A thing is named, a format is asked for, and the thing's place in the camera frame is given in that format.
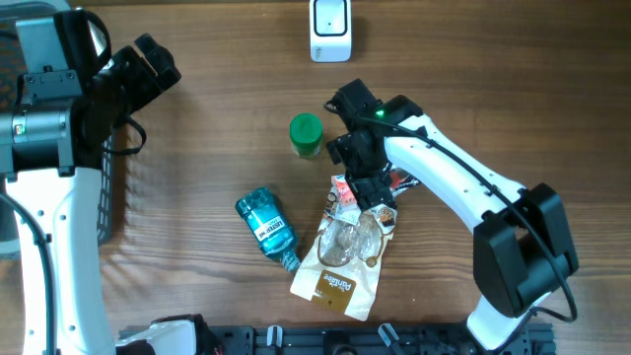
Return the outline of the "beige cookie pouch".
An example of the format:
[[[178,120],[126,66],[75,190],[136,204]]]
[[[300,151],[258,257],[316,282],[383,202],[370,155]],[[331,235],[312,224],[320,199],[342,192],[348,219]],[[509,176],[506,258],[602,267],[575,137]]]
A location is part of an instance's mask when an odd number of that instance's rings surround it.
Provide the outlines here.
[[[338,202],[329,205],[291,293],[354,320],[367,320],[396,217],[397,211],[384,204],[366,211]]]

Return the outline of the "teal Listerine mouthwash bottle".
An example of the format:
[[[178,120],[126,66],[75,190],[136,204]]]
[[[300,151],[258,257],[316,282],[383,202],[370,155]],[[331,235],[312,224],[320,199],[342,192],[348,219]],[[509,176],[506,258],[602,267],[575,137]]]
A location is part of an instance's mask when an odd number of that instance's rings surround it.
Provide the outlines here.
[[[251,230],[261,252],[290,273],[300,267],[296,254],[299,238],[268,187],[255,189],[239,199],[235,208]]]

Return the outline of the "black hex wrench set pack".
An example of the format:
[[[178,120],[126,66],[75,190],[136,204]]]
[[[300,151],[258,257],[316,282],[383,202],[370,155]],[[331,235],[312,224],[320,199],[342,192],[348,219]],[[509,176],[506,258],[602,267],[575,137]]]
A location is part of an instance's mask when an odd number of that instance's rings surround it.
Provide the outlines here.
[[[401,168],[393,168],[388,172],[388,176],[391,179],[389,189],[393,197],[397,197],[408,188],[412,188],[420,184],[419,179]]]

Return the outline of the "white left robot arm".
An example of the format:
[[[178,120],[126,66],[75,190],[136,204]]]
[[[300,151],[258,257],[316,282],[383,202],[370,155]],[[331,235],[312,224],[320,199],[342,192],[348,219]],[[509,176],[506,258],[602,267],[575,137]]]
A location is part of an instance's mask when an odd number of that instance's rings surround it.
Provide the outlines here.
[[[179,80],[172,54],[150,35],[112,52],[89,35],[19,41],[28,70],[1,118],[1,195],[15,214],[27,354],[199,354],[193,316],[158,319],[113,338],[99,258],[106,140]]]

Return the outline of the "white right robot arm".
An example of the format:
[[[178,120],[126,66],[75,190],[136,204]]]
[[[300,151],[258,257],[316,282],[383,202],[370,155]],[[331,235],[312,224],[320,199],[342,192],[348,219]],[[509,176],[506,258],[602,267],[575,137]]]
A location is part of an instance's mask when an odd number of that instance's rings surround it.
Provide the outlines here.
[[[400,168],[445,202],[473,236],[473,276],[481,293],[464,325],[477,351],[500,354],[522,344],[528,321],[546,314],[563,322],[578,317],[568,278],[579,269],[560,195],[501,176],[445,136],[406,96],[384,102],[356,79],[325,103],[347,132],[326,144],[345,168],[359,208],[392,207],[394,168]]]

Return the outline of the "white barcode scanner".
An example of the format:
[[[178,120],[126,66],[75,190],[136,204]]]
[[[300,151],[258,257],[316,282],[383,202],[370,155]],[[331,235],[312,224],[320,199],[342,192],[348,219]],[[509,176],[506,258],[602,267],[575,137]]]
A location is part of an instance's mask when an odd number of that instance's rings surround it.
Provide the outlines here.
[[[352,52],[351,1],[311,0],[309,9],[312,61],[348,61]]]

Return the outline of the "green lid jar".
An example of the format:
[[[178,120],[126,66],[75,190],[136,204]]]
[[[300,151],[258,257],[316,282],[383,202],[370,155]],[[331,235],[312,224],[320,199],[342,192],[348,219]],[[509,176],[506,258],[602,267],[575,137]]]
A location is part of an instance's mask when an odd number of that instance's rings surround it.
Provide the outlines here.
[[[305,112],[295,116],[289,134],[292,149],[300,158],[310,159],[320,152],[323,127],[316,115]]]

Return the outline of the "grey plastic shopping basket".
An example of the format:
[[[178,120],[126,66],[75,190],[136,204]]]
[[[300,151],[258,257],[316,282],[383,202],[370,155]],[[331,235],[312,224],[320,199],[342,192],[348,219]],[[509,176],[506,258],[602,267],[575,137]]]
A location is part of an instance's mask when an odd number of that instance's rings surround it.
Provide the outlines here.
[[[1,0],[1,31],[16,33],[16,22],[42,17],[59,11],[71,10],[64,0]],[[20,45],[16,39],[1,37],[1,111],[9,110],[17,94],[17,77],[26,71]],[[109,241],[112,215],[113,157],[103,155],[102,190],[98,206],[98,245]],[[21,257],[17,222],[13,211],[1,204],[1,259],[19,260]]]

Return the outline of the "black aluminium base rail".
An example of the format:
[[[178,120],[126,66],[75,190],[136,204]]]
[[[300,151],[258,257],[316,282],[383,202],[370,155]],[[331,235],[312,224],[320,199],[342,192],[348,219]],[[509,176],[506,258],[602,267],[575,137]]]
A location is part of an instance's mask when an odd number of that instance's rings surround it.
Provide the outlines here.
[[[212,326],[221,354],[485,354],[462,322],[380,327]]]

